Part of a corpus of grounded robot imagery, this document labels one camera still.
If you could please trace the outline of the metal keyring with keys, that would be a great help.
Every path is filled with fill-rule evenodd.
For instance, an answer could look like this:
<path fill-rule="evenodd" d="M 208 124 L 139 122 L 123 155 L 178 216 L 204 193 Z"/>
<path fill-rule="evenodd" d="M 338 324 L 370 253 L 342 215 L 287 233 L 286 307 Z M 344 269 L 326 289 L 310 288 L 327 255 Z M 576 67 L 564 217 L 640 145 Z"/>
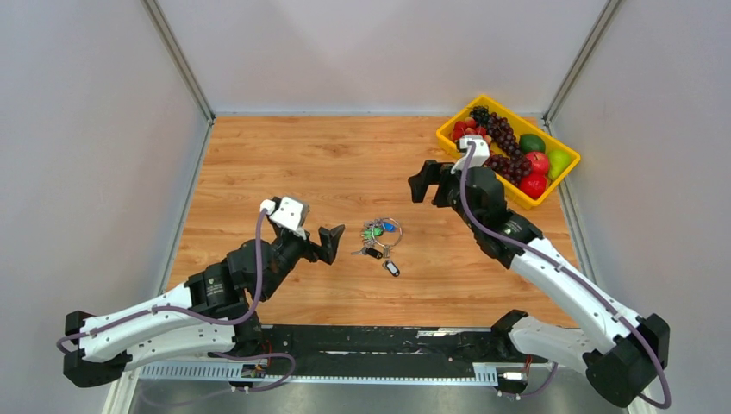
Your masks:
<path fill-rule="evenodd" d="M 386 233 L 380 228 L 382 221 L 389 221 L 397 225 L 397 231 Z M 353 256 L 365 256 L 379 260 L 384 270 L 393 278 L 401 276 L 399 266 L 393 261 L 392 253 L 403 240 L 403 226 L 393 217 L 378 217 L 363 222 L 359 231 L 361 245 L 351 253 Z"/>

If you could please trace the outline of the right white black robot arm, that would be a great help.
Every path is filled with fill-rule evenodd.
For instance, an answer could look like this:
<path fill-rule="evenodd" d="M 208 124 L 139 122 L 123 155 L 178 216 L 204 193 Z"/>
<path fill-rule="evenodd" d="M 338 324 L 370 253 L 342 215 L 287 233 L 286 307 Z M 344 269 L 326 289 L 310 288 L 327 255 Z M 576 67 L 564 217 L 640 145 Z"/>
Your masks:
<path fill-rule="evenodd" d="M 538 287 L 578 325 L 560 328 L 513 310 L 494 326 L 500 329 L 491 338 L 497 356 L 510 361 L 530 354 L 569 367 L 621 408 L 637 398 L 659 409 L 671 406 L 664 373 L 668 323 L 657 314 L 639 315 L 587 279 L 534 224 L 508 207 L 503 184 L 491 169 L 427 160 L 408 184 L 415 203 L 435 185 L 434 206 L 453 209 L 486 255 Z"/>

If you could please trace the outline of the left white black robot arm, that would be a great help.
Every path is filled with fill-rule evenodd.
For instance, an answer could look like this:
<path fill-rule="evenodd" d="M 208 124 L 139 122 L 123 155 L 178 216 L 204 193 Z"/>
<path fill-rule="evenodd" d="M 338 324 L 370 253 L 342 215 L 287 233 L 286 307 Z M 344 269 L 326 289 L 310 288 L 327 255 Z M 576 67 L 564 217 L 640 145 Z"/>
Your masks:
<path fill-rule="evenodd" d="M 156 298 L 106 316 L 67 314 L 57 343 L 64 376 L 88 388 L 155 361 L 216 353 L 252 357 L 267 350 L 258 305 L 300 260 L 332 264 L 345 228 L 319 228 L 318 243 L 278 228 L 273 242 L 246 241 Z"/>

